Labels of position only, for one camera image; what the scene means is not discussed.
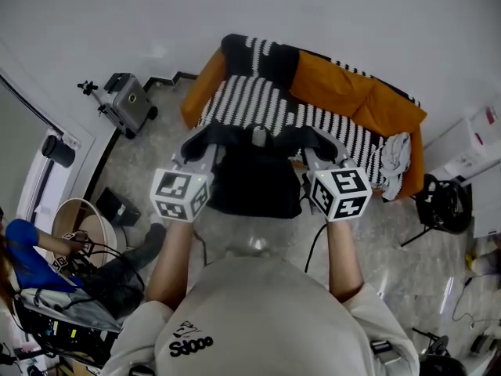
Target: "black box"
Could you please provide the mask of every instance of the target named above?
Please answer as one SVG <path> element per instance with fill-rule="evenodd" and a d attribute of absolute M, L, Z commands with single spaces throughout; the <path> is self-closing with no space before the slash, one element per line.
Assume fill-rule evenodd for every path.
<path fill-rule="evenodd" d="M 136 224 L 141 213 L 130 202 L 106 187 L 96 202 L 96 207 L 104 218 L 115 226 L 132 227 Z"/>

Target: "person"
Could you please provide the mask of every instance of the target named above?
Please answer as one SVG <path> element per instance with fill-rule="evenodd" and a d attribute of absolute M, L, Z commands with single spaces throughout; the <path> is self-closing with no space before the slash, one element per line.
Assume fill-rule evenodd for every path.
<path fill-rule="evenodd" d="M 466 257 L 467 268 L 477 276 L 501 274 L 501 234 L 491 236 L 489 239 L 496 244 L 496 249 L 480 256 L 473 251 Z"/>
<path fill-rule="evenodd" d="M 418 375 L 412 342 L 364 283 L 349 223 L 327 231 L 328 291 L 285 260 L 232 257 L 206 266 L 186 295 L 193 226 L 173 221 L 147 302 L 101 375 Z"/>
<path fill-rule="evenodd" d="M 157 257 L 166 234 L 158 216 L 152 215 L 150 220 L 150 231 L 139 248 L 126 251 L 92 273 L 70 277 L 72 283 L 56 273 L 35 247 L 68 256 L 82 249 L 85 233 L 77 232 L 77 240 L 65 240 L 44 233 L 22 219 L 13 220 L 5 230 L 1 225 L 0 297 L 12 313 L 13 299 L 20 290 L 60 291 L 73 301 L 81 289 L 99 301 L 113 318 L 130 314 L 142 300 L 136 274 Z"/>

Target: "black pants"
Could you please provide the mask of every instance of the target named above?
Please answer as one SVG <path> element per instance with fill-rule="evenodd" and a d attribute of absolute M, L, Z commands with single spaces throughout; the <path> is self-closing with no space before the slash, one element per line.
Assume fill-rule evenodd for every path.
<path fill-rule="evenodd" d="M 139 248 L 125 252 L 92 274 L 79 274 L 85 292 L 100 301 L 115 318 L 133 312 L 143 297 L 136 273 L 158 256 L 166 231 L 164 226 L 154 223 Z"/>

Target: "orange sofa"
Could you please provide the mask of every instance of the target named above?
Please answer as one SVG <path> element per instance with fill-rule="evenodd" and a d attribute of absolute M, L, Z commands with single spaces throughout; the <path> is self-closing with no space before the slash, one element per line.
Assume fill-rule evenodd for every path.
<path fill-rule="evenodd" d="M 225 79 L 225 57 L 218 49 L 195 80 L 182 102 L 189 128 L 196 126 L 211 96 Z M 423 189 L 424 163 L 420 123 L 426 112 L 395 93 L 376 78 L 353 74 L 322 58 L 300 52 L 290 93 L 324 110 L 350 117 L 354 123 L 384 137 L 400 132 L 411 135 L 411 160 L 396 199 Z"/>

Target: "white t-shirt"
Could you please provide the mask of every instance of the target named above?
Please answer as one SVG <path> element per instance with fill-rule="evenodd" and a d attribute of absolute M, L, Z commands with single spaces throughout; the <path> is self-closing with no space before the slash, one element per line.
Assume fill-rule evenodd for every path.
<path fill-rule="evenodd" d="M 375 340 L 393 345 L 400 374 L 419 374 L 412 342 L 370 285 L 340 304 L 283 260 L 231 258 L 206 267 L 175 312 L 141 305 L 101 374 L 126 375 L 133 363 L 157 375 L 386 374 Z"/>

